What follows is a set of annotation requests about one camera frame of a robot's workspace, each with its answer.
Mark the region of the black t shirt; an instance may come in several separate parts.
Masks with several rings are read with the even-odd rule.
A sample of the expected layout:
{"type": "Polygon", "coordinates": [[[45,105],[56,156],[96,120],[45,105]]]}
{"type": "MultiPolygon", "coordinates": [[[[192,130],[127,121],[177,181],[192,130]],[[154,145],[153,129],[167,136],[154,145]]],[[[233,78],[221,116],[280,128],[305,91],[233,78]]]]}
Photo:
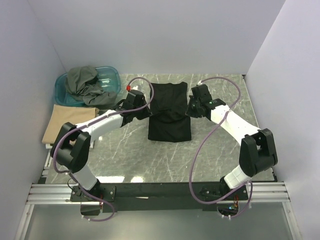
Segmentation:
{"type": "Polygon", "coordinates": [[[171,143],[191,141],[191,118],[186,115],[188,84],[182,81],[152,86],[154,97],[150,103],[148,139],[171,143]]]}

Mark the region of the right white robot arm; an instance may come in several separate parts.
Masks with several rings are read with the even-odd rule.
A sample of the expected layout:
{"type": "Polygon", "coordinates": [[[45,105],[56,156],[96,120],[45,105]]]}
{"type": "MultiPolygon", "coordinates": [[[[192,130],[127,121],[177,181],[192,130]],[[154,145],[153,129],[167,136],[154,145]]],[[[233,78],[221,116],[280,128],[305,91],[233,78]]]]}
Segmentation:
{"type": "Polygon", "coordinates": [[[219,125],[240,146],[238,165],[222,177],[219,187],[221,197],[230,200],[237,194],[237,187],[278,163],[273,133],[248,123],[221,99],[213,99],[207,85],[197,85],[191,91],[187,115],[205,117],[219,125]]]}

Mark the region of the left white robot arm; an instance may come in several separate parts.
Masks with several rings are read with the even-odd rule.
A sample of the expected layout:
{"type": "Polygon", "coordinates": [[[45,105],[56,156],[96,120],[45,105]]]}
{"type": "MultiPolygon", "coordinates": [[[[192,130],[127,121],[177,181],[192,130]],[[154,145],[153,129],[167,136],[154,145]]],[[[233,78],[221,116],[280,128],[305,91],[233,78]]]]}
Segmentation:
{"type": "Polygon", "coordinates": [[[82,187],[82,195],[88,201],[94,201],[100,196],[100,181],[87,164],[91,143],[127,125],[134,118],[143,120],[150,115],[145,95],[138,90],[130,90],[125,99],[104,114],[83,123],[63,124],[50,156],[67,168],[67,172],[82,187]]]}

